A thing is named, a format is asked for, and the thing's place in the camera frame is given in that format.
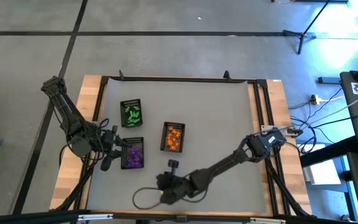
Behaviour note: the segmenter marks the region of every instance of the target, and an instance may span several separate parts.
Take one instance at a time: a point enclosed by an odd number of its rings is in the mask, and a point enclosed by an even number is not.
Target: concrete floor
[[[0,30],[72,30],[80,5],[81,0],[0,0]],[[321,6],[269,0],[90,0],[80,30],[303,31]],[[331,4],[311,31],[340,38],[308,40],[297,55],[299,40],[293,37],[78,37],[65,74],[68,94],[76,102],[84,75],[117,75],[119,69],[128,76],[176,77],[221,77],[229,70],[233,78],[283,80],[290,106],[311,94],[327,100],[339,86],[318,85],[318,77],[358,70],[357,20],[346,4]],[[68,39],[0,37],[0,215],[11,211],[47,105],[40,87],[59,73]],[[344,100],[334,101],[316,118],[344,105]],[[291,113],[305,117],[302,109]],[[330,119],[346,116],[343,112]],[[333,141],[352,135],[350,122],[324,131]],[[309,136],[306,131],[300,138]],[[48,210],[63,137],[53,117],[24,212]],[[320,133],[318,139],[325,141]],[[313,211],[333,218],[321,212],[329,197],[320,194],[320,199],[311,201]]]

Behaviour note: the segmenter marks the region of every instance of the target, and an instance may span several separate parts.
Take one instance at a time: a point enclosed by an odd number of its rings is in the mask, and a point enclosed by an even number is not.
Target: black cable
[[[102,122],[100,122],[100,124],[99,124],[99,129],[105,128],[105,127],[109,124],[109,122],[110,122],[110,119],[109,119],[109,118],[103,119]]]
[[[311,102],[308,103],[308,105],[309,105],[309,116],[308,116],[308,118],[306,119],[306,121],[304,121],[303,124],[299,127],[299,129],[301,129],[302,126],[303,126],[304,124],[306,124],[306,123],[309,121],[309,119],[312,117],[312,116],[310,116],[310,115],[311,115],[310,103],[311,103]]]
[[[88,179],[93,173],[94,166],[91,166],[86,172],[83,177],[78,181],[77,185],[71,191],[70,195],[63,201],[63,203],[56,208],[56,210],[68,210],[70,208],[70,205],[74,201],[74,199],[77,197],[79,192],[82,191],[84,185],[87,183]]]
[[[155,208],[155,207],[157,207],[157,206],[159,206],[161,204],[161,202],[158,202],[158,203],[156,203],[156,204],[154,204],[152,206],[149,206],[149,207],[139,207],[139,206],[137,206],[136,203],[135,203],[135,196],[136,196],[137,193],[139,193],[142,190],[158,190],[158,191],[161,191],[160,189],[158,189],[156,187],[142,187],[142,188],[137,189],[135,191],[135,193],[133,194],[133,196],[132,196],[132,204],[134,204],[135,208],[137,208],[139,210],[149,210],[149,209],[153,209],[153,208]]]
[[[330,121],[330,122],[323,123],[323,124],[319,124],[319,125],[314,126],[314,127],[311,127],[311,128],[318,128],[318,127],[321,127],[321,126],[324,126],[324,125],[327,125],[327,124],[332,124],[332,123],[336,123],[336,122],[340,122],[340,121],[345,121],[345,120],[347,120],[347,119],[354,119],[354,118],[358,118],[358,115],[357,115],[357,116],[350,116],[350,117],[344,118],[344,119],[338,119],[338,120],[335,120],[335,121]]]
[[[290,146],[293,146],[295,149],[298,149],[298,146],[296,146],[296,145],[294,145],[294,144],[292,144],[290,142],[285,142],[285,144],[289,144]]]
[[[66,147],[67,147],[67,145],[64,145],[64,146],[62,147],[62,149],[60,150],[60,153],[59,153],[59,167],[60,167],[60,165],[62,164],[63,151],[65,150]]]
[[[323,104],[323,105],[320,107],[320,109],[316,110],[316,111],[313,113],[313,115],[311,115],[311,117],[313,117],[314,115],[316,115],[317,112],[321,111],[321,109],[323,109],[323,107],[324,107],[325,105],[327,105],[329,102],[331,102],[331,100],[334,98],[334,96],[336,96],[341,90],[342,90],[342,87],[341,87],[340,89],[338,89],[338,91],[337,91],[332,97],[330,97],[330,99],[329,99],[325,104]]]
[[[311,132],[313,133],[313,136],[312,136],[311,138],[309,138],[309,139],[308,139],[306,142],[304,142],[303,144],[299,145],[299,146],[297,147],[297,149],[298,149],[299,153],[302,153],[302,154],[307,154],[307,153],[311,152],[311,151],[314,149],[314,147],[315,147],[315,145],[316,145],[316,143],[317,143],[316,132],[315,132],[314,129],[310,126],[310,124],[307,123],[306,121],[302,121],[301,119],[298,119],[298,118],[296,118],[295,116],[292,116],[291,119],[294,119],[295,121],[300,121],[300,122],[302,122],[302,125],[303,125],[303,124],[306,124],[307,127],[310,128]],[[311,149],[308,150],[308,151],[305,151],[305,146],[306,146],[310,141],[312,141],[312,140],[313,140],[313,145],[312,145]]]
[[[289,107],[288,109],[289,109],[289,110],[295,110],[295,109],[298,109],[298,108],[303,107],[304,105],[307,105],[309,102],[310,102],[310,100],[309,100],[308,102],[300,103],[300,104],[298,104],[298,105],[296,105],[296,106],[291,106],[291,107]]]
[[[351,151],[351,150],[348,149],[347,147],[345,147],[345,146],[343,146],[343,145],[341,145],[341,144],[338,144],[338,143],[333,142],[332,140],[330,140],[330,139],[327,137],[327,135],[324,133],[324,131],[321,130],[320,128],[316,128],[316,129],[317,129],[317,130],[320,130],[320,131],[321,131],[321,134],[323,134],[323,136],[324,136],[329,142],[331,142],[331,143],[333,143],[333,144],[335,144],[335,145],[337,145],[337,146],[340,146],[340,147],[342,147],[342,148],[348,150],[349,152]]]
[[[280,147],[276,147],[276,153],[273,155],[270,155],[270,157],[277,157],[277,155],[280,153],[281,151],[281,146]]]

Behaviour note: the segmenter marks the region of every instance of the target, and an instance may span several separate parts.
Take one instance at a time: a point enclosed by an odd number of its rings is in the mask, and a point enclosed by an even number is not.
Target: black metal frame
[[[334,165],[336,168],[336,172],[338,173],[339,180],[341,184],[328,184],[328,185],[312,185],[309,182],[306,183],[306,186],[311,189],[321,189],[321,190],[332,190],[337,192],[343,192],[345,195],[347,209],[349,211],[349,218],[358,222],[358,216],[356,215],[356,200],[351,194],[351,183],[349,181],[352,180],[351,172],[346,170],[346,163],[344,160],[344,156],[339,156],[333,158]]]
[[[307,153],[300,157],[302,167],[311,166],[319,162],[344,156],[348,152],[358,153],[358,143],[356,136],[343,139],[337,144],[331,144],[323,149]]]
[[[208,83],[243,83],[248,82],[249,84],[252,84],[254,87],[254,95],[255,95],[255,102],[256,102],[256,109],[258,114],[258,120],[259,120],[259,126],[264,125],[264,116],[262,112],[262,104],[260,101],[260,94],[259,94],[259,87],[262,87],[263,93],[264,93],[264,100],[265,100],[265,106],[267,111],[267,117],[268,117],[268,124],[274,125],[273,121],[273,112],[272,107],[270,104],[270,97],[269,97],[269,91],[267,88],[267,81],[266,80],[254,80],[254,79],[232,79],[230,77],[229,71],[225,71],[223,78],[180,78],[180,77],[125,77],[121,70],[119,71],[118,77],[105,77],[103,76],[100,82],[99,86],[99,92],[98,97],[96,99],[96,106],[94,109],[93,114],[93,121],[97,121],[97,118],[99,116],[100,111],[100,105],[103,99],[103,92],[104,88],[107,85],[108,79],[111,78],[113,80],[119,80],[124,82],[136,82],[136,81],[150,81],[150,82],[208,82]],[[283,182],[284,180],[284,174],[283,174],[283,167],[282,162],[280,158],[280,153],[277,154],[277,157],[275,158],[276,166],[277,166],[277,172],[279,177]],[[277,198],[276,198],[276,192],[274,187],[273,179],[270,175],[267,174],[267,180],[268,180],[268,187],[269,187],[269,194],[270,194],[270,203],[272,205],[272,212],[273,215],[278,215],[278,206],[277,206]],[[284,213],[286,215],[290,215],[290,206],[286,199],[282,197],[283,199],[283,208]]]

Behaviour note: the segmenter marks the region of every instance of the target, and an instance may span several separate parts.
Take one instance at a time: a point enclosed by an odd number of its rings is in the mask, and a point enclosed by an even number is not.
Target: purple container
[[[121,169],[140,169],[144,167],[143,137],[122,139],[132,147],[123,147],[125,156],[121,157]]]

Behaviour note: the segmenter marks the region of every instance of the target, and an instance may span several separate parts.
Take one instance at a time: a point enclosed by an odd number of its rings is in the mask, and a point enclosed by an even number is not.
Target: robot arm
[[[60,113],[62,117],[60,127],[66,134],[68,145],[71,145],[69,148],[76,156],[82,158],[91,151],[102,153],[101,169],[106,171],[113,159],[122,156],[121,151],[112,150],[114,144],[131,147],[117,135],[117,126],[113,126],[112,130],[102,131],[99,126],[86,121],[82,117],[67,95],[64,79],[52,77],[44,82],[41,90],[49,97],[52,105]]]
[[[292,209],[297,215],[307,216],[308,214],[296,203],[285,184],[278,177],[269,159],[271,148],[281,147],[286,141],[278,129],[273,129],[266,134],[251,134],[241,141],[239,147],[230,156],[209,168],[194,170],[187,175],[188,178],[186,176],[175,176],[175,168],[178,167],[178,162],[170,161],[168,165],[173,167],[172,171],[157,176],[157,187],[162,191],[160,203],[171,205],[181,199],[189,202],[199,202],[204,199],[209,184],[216,176],[243,162],[256,163],[265,159],[268,165],[268,173],[273,177]],[[204,192],[204,196],[197,201],[184,199],[184,197],[193,198],[202,192]]]

